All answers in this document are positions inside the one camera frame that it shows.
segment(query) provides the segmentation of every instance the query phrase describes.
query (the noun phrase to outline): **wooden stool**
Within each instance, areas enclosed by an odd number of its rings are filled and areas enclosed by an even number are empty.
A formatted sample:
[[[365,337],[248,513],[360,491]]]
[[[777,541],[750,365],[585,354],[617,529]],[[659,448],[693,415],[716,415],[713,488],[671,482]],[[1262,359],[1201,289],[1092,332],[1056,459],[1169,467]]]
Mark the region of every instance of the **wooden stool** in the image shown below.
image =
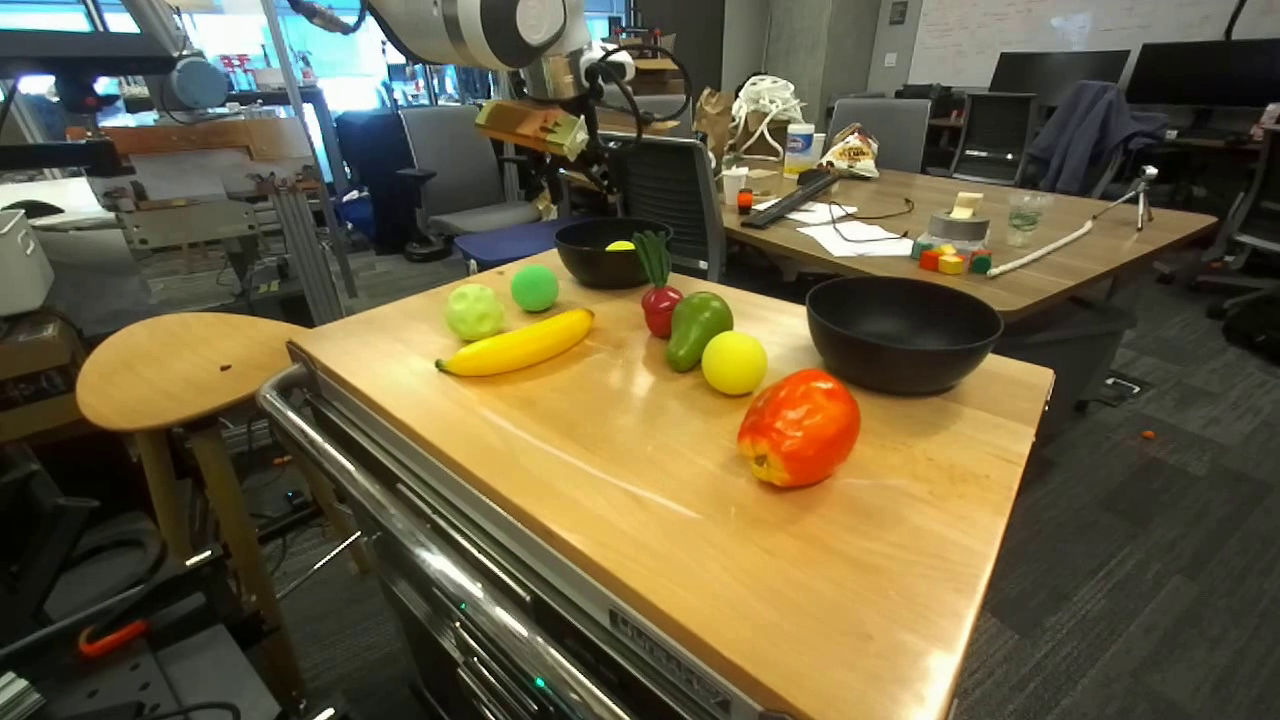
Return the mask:
[[[279,706],[304,702],[304,675],[283,634],[279,599],[268,566],[248,520],[238,476],[223,448],[221,413],[254,402],[254,390],[286,368],[286,341],[304,329],[228,316],[228,313],[172,313],[126,323],[89,354],[75,375],[75,402],[85,420],[109,434],[125,434],[142,464],[150,513],[167,558],[195,554],[186,509],[177,491],[167,434],[182,429],[182,443],[203,476],[209,513],[228,543],[228,566],[238,576],[238,603],[254,609],[268,638],[254,650],[254,664]],[[340,513],[332,488],[312,482],[312,502],[337,532],[354,532]]]

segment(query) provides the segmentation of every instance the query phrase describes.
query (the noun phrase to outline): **red bell pepper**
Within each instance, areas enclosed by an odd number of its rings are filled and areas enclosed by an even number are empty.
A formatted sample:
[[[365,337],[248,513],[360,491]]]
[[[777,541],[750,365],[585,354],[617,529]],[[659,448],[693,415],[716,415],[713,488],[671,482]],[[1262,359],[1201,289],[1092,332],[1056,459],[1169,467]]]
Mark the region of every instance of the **red bell pepper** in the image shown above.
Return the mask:
[[[646,289],[640,295],[646,337],[671,341],[671,320],[683,291],[669,283],[671,278],[669,241],[659,232],[637,232],[637,252],[646,278]]]

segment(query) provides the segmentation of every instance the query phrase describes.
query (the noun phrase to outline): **green fruit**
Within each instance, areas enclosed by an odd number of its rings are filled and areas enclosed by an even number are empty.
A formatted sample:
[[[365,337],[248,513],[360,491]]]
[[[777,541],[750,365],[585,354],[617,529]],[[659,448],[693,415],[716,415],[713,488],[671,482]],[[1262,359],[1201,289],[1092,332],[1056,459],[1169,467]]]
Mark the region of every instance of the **green fruit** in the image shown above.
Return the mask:
[[[509,329],[503,305],[489,283],[459,283],[447,291],[442,320],[454,341],[470,345]]]
[[[693,371],[713,337],[731,329],[731,307],[716,291],[689,291],[671,316],[669,365]]]
[[[557,307],[558,301],[558,278],[548,268],[548,265],[524,265],[515,268],[512,278],[512,301],[534,316],[534,313],[548,313]]]

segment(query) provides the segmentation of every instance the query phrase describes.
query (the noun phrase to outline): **green apple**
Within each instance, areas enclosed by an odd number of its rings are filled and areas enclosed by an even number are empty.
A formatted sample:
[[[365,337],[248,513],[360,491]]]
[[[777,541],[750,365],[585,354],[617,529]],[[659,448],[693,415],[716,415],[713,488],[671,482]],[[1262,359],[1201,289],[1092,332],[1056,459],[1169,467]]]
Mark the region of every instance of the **green apple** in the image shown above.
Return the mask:
[[[442,320],[447,320],[453,337],[462,345],[509,329],[503,305],[489,283],[453,289]]]

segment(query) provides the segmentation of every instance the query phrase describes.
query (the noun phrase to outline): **monitor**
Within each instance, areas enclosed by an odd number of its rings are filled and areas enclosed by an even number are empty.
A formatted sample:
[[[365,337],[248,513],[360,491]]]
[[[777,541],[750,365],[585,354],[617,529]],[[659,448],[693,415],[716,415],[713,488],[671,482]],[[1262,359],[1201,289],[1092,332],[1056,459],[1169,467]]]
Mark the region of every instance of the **monitor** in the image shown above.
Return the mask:
[[[990,93],[1032,93],[1056,105],[1077,82],[1124,82],[1126,53],[998,53]]]
[[[1280,100],[1280,40],[1143,44],[1126,105],[1262,109]]]

